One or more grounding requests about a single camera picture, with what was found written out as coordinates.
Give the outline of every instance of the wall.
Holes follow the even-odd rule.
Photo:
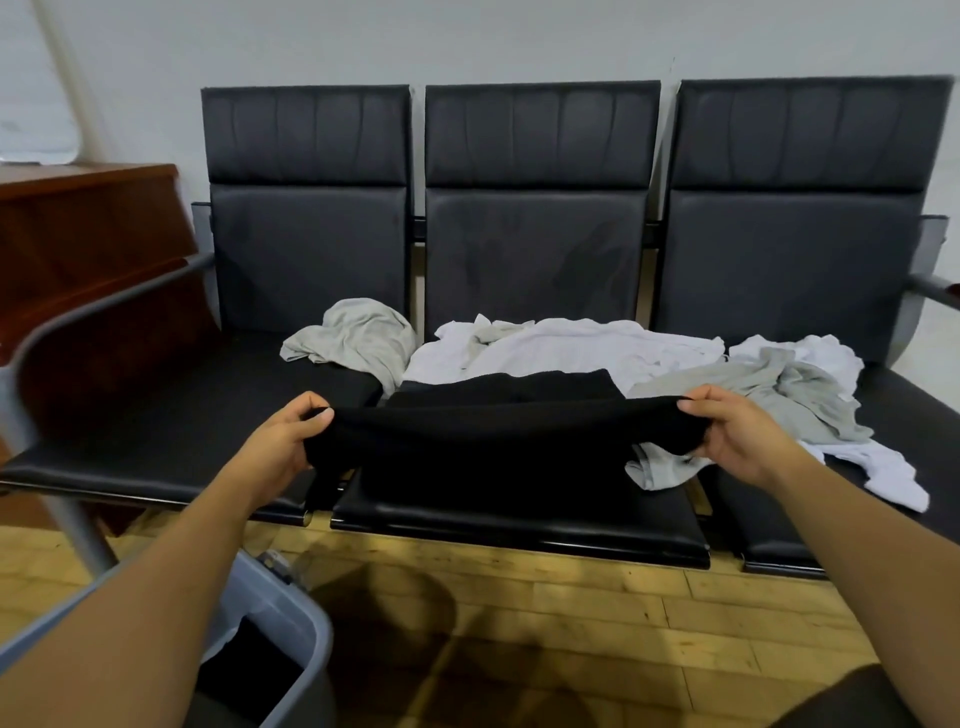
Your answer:
[[[173,161],[207,197],[205,85],[414,86],[960,72],[956,0],[36,0],[86,155]],[[418,169],[421,182],[421,170]],[[418,195],[419,208],[422,195]],[[927,210],[960,226],[960,100]],[[938,273],[960,280],[960,232]],[[960,409],[960,315],[930,303],[898,370]]]

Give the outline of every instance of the hand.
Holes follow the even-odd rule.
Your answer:
[[[311,409],[327,407],[309,420],[300,418]],[[266,505],[307,470],[303,440],[323,432],[333,420],[333,410],[320,395],[304,392],[253,431],[237,453],[220,470],[214,483],[232,490],[249,503],[249,512]]]
[[[677,406],[713,420],[693,454],[708,457],[745,483],[772,490],[787,473],[817,461],[757,404],[726,389],[704,384]]]

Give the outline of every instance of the forearm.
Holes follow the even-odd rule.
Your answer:
[[[248,513],[214,481],[0,678],[0,715],[17,725],[181,725]]]
[[[927,726],[960,715],[960,546],[805,460],[772,488]]]

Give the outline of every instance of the plastic bin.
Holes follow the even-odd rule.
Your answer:
[[[0,672],[30,649],[84,597],[123,568],[124,564],[114,567],[0,646]],[[333,645],[333,630],[324,610],[300,587],[284,583],[248,553],[240,551],[210,621],[204,662],[229,642],[243,617],[252,621],[267,639],[303,668],[297,681],[260,725],[270,728],[332,728],[336,708],[326,676],[326,663]]]

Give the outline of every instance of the chair backrest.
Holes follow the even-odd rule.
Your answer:
[[[428,335],[633,319],[659,82],[428,86]]]
[[[224,324],[292,333],[344,298],[406,314],[410,89],[203,92]]]
[[[654,328],[890,346],[952,79],[684,81]]]

